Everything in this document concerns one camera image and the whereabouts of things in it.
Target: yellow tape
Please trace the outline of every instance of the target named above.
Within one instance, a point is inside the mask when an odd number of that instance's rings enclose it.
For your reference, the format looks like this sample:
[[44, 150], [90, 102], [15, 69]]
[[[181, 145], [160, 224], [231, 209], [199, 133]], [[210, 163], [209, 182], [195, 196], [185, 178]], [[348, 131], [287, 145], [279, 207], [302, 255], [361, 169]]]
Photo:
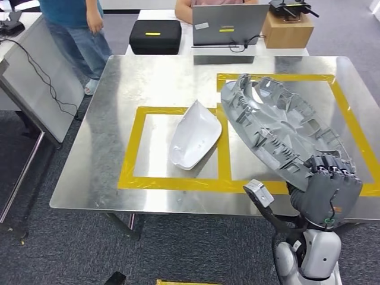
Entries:
[[146, 36], [161, 36], [161, 33], [146, 33]]
[[329, 85], [335, 95], [336, 100], [338, 102], [338, 106], [341, 109], [345, 121], [347, 123], [347, 126], [348, 126], [348, 129], [350, 129], [354, 140], [355, 140], [357, 148], [361, 152], [375, 184], [380, 186], [380, 177], [378, 176], [380, 173], [380, 166], [375, 153], [366, 139], [366, 136], [360, 128], [360, 125], [357, 121], [354, 112], [350, 108], [350, 105], [347, 102], [347, 99], [345, 99], [339, 84], [336, 80], [334, 80], [333, 83], [329, 83]]
[[233, 31], [234, 31], [234, 28], [222, 28], [219, 30], [219, 33], [232, 33]]
[[[236, 80], [239, 74], [218, 74], [217, 89], [220, 91], [226, 80]], [[350, 131], [354, 137], [357, 147], [372, 176], [374, 183], [366, 183], [360, 196], [376, 197], [380, 195], [380, 165], [370, 145], [366, 141], [354, 114], [333, 75], [329, 74], [252, 74], [253, 78], [271, 77], [279, 81], [327, 81], [336, 97]], [[137, 157], [139, 141], [144, 128], [146, 115], [167, 114], [183, 115], [186, 107], [138, 107], [132, 127], [130, 141], [121, 167], [118, 187], [119, 189], [169, 189], [179, 191], [205, 191], [224, 193], [244, 193], [243, 186], [248, 183], [244, 180], [231, 180], [228, 141], [228, 123], [221, 104], [209, 109], [222, 124], [222, 135], [217, 142], [218, 179], [190, 179], [190, 178], [151, 178], [133, 176], [134, 165]], [[287, 185], [282, 181], [264, 181], [271, 194], [287, 194]]]
[[211, 283], [183, 283], [183, 282], [167, 282], [162, 280], [157, 280], [156, 285], [218, 285]]

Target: jeans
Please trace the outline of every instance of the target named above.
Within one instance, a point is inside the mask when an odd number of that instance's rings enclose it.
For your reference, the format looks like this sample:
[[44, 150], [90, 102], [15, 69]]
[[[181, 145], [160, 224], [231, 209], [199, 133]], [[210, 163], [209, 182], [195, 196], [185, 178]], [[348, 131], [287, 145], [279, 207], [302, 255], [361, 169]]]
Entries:
[[87, 28], [67, 28], [45, 18], [46, 25], [58, 49], [83, 74], [99, 80], [108, 58], [112, 54], [101, 30], [93, 34]]

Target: white sneaker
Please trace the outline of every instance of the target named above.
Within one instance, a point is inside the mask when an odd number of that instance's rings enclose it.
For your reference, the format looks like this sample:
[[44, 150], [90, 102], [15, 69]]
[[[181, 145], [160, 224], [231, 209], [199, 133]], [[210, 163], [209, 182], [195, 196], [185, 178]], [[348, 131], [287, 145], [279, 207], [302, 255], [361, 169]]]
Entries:
[[84, 87], [84, 94], [87, 96], [92, 96], [97, 90], [99, 84], [99, 80], [90, 79], [87, 84]]

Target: laptop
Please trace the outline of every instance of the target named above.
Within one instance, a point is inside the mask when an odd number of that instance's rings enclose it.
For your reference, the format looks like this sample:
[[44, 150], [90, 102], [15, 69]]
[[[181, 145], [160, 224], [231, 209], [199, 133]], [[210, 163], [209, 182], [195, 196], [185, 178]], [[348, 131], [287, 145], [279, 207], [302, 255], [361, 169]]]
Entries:
[[193, 44], [255, 45], [269, 5], [193, 6]]

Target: gray carpet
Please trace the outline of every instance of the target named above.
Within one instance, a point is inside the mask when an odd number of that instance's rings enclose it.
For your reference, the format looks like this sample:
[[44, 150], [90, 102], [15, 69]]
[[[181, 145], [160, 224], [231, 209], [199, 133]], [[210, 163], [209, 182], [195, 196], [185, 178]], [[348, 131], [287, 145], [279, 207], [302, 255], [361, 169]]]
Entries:
[[[351, 58], [378, 103], [380, 23], [367, 9], [370, 1], [309, 2], [321, 15], [314, 20], [310, 54]], [[105, 16], [114, 53], [125, 52], [136, 18]], [[82, 102], [81, 114], [90, 100]], [[277, 284], [269, 242], [272, 228], [262, 218], [141, 216], [137, 223], [144, 226], [142, 239], [131, 242], [99, 214], [49, 208], [79, 126], [74, 121], [61, 150], [44, 141], [38, 152], [6, 220], [28, 229], [29, 237], [22, 246], [9, 234], [0, 234], [0, 284], [103, 284], [116, 270], [127, 275], [127, 284], [155, 284], [158, 278]], [[14, 113], [0, 112], [0, 207], [34, 143], [20, 137], [23, 131]], [[344, 284], [380, 284], [379, 234], [379, 226], [369, 224], [342, 237]]]

